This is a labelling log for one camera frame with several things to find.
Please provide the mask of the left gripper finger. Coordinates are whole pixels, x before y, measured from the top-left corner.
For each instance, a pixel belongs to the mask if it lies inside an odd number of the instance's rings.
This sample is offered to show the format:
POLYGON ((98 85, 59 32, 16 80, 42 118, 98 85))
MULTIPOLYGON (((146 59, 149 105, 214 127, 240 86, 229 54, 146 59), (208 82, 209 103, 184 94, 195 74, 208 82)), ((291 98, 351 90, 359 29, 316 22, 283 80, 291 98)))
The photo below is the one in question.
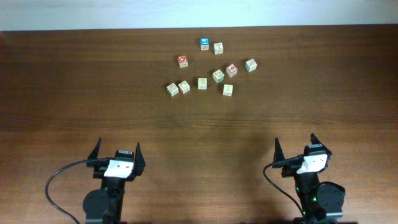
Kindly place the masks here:
POLYGON ((134 174, 135 175, 141 175, 144 171, 144 168, 146 166, 146 162, 144 160, 144 156, 142 155, 141 152, 141 147, 140 147, 140 143, 137 143, 136 146, 136 153, 135 153, 135 158, 134 158, 134 174))
POLYGON ((96 146, 94 147, 94 149, 90 152, 89 156, 87 157, 88 160, 95 160, 98 158, 100 146, 101 146, 101 137, 99 137, 99 139, 96 143, 96 146))

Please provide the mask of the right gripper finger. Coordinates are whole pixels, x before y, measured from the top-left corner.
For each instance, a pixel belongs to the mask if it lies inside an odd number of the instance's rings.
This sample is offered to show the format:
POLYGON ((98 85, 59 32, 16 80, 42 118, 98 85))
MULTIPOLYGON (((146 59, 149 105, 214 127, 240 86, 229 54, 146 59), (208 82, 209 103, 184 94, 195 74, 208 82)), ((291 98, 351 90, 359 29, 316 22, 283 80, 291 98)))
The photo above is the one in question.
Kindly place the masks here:
POLYGON ((310 135, 310 141, 312 144, 321 144, 322 147, 324 148, 326 154, 328 156, 332 156, 332 152, 316 137, 314 133, 310 135))
POLYGON ((284 153, 278 138, 275 138, 274 144, 275 148, 274 148, 273 163, 284 161, 285 160, 284 153))

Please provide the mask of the wooden block letter I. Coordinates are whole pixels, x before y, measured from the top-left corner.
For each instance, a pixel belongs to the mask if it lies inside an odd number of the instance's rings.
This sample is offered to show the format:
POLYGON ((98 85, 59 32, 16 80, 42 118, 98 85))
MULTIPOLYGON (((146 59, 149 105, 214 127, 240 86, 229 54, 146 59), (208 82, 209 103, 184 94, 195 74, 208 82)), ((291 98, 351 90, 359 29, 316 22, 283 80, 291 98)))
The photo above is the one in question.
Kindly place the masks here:
POLYGON ((228 85, 228 84, 224 84, 223 95, 224 96, 232 96, 232 94, 233 94, 233 86, 232 85, 228 85))

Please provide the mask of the wooden block with apple picture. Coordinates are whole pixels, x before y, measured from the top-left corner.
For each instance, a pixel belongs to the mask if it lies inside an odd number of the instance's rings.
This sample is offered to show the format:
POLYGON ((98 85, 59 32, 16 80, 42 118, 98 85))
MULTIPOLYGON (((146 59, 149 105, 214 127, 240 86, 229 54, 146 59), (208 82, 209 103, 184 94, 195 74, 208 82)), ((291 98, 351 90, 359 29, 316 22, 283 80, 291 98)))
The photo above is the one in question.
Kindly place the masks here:
POLYGON ((190 85, 185 80, 178 84, 178 88, 183 95, 190 91, 190 85))

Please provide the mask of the green edged picture block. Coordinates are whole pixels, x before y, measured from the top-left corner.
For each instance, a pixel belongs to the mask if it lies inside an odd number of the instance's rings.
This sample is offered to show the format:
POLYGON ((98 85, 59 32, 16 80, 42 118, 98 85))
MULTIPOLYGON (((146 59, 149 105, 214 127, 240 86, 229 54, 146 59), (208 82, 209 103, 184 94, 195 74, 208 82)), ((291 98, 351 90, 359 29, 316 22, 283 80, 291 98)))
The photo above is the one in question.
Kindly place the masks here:
POLYGON ((220 83, 224 80, 224 73, 221 70, 213 72, 212 77, 216 83, 220 83))

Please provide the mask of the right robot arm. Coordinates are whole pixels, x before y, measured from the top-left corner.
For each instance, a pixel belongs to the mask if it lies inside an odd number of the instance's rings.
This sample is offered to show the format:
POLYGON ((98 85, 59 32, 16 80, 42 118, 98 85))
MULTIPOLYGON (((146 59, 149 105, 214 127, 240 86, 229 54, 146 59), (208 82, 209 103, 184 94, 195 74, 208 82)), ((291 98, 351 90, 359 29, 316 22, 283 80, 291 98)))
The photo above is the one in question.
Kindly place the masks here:
POLYGON ((343 216, 345 188, 333 182, 320 182, 318 174, 328 167, 332 152, 316 137, 310 135, 310 145, 303 154, 286 159, 278 139, 275 139, 274 158, 271 167, 282 169, 283 178, 292 177, 299 198, 296 204, 301 217, 294 223, 336 223, 343 216))

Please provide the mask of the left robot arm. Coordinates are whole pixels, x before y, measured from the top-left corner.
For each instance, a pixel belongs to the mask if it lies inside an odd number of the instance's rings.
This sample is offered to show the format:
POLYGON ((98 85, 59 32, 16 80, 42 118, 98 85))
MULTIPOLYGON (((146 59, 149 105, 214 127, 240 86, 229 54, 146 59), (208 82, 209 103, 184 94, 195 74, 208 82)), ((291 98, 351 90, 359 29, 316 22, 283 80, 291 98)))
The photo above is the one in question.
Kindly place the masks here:
POLYGON ((113 157, 99 158, 101 140, 88 156, 87 167, 93 168, 93 178, 101 187, 89 192, 83 200, 86 223, 121 223, 126 182, 142 175, 146 162, 140 144, 135 151, 117 150, 113 157))

